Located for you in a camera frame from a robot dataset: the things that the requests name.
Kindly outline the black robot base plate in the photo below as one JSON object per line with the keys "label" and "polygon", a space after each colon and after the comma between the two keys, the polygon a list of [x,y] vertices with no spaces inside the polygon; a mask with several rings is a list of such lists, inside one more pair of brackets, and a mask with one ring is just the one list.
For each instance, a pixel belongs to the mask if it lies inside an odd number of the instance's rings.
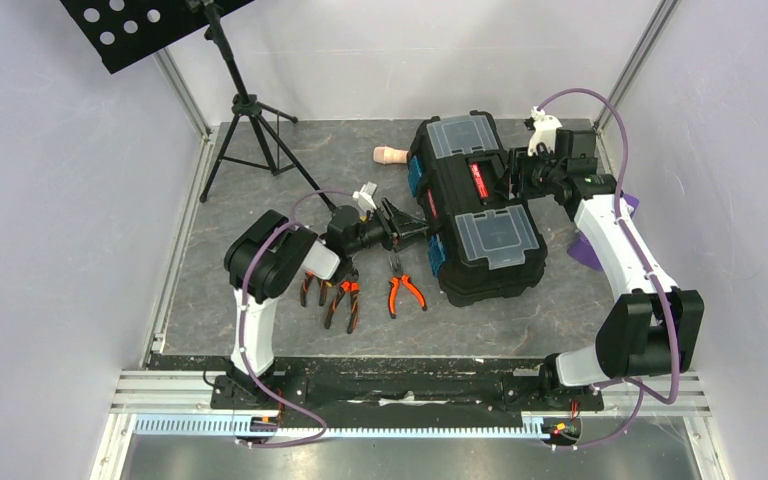
{"label": "black robot base plate", "polygon": [[562,387],[537,358],[279,357],[252,380],[227,367],[208,381],[214,410],[266,427],[515,427],[523,413],[570,419],[603,410],[587,387]]}

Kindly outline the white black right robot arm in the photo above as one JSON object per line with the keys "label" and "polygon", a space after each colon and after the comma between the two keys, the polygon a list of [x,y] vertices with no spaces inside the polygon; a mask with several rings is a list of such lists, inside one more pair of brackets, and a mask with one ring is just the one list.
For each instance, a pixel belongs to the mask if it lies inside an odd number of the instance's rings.
{"label": "white black right robot arm", "polygon": [[531,199],[553,197],[587,237],[614,304],[589,345],[545,360],[537,392],[551,408],[566,406],[578,387],[677,379],[704,311],[698,292],[681,289],[657,264],[616,179],[600,173],[595,158],[569,153],[571,138],[560,126],[536,127],[526,147],[504,150],[494,133],[464,128],[447,138],[426,125],[410,149],[372,154],[406,167],[427,224],[432,273],[454,306],[516,297],[540,282],[548,248]]}

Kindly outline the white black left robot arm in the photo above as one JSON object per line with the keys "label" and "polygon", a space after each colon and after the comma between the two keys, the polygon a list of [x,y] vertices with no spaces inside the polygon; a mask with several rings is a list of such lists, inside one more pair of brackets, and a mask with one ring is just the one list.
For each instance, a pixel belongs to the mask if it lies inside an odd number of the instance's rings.
{"label": "white black left robot arm", "polygon": [[236,338],[226,373],[227,384],[250,408],[267,405],[274,393],[264,375],[275,361],[273,332],[277,302],[298,272],[305,279],[299,302],[307,304],[313,282],[325,307],[323,325],[330,328],[342,299],[349,300],[347,331],[359,323],[359,272],[353,257],[376,245],[390,252],[392,276],[388,312],[396,313],[396,295],[405,285],[425,309],[427,302],[403,272],[398,254],[422,239],[426,221],[395,207],[388,199],[359,198],[356,206],[336,206],[324,233],[319,234],[275,210],[264,213],[226,252],[224,269],[236,298]]}

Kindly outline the black plastic toolbox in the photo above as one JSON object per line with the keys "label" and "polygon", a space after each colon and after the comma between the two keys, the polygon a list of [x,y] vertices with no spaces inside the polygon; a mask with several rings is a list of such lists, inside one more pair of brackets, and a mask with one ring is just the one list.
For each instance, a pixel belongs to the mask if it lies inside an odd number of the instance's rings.
{"label": "black plastic toolbox", "polygon": [[547,246],[527,202],[508,193],[507,160],[494,118],[476,110],[423,121],[408,150],[431,272],[456,307],[517,297],[544,275]]}

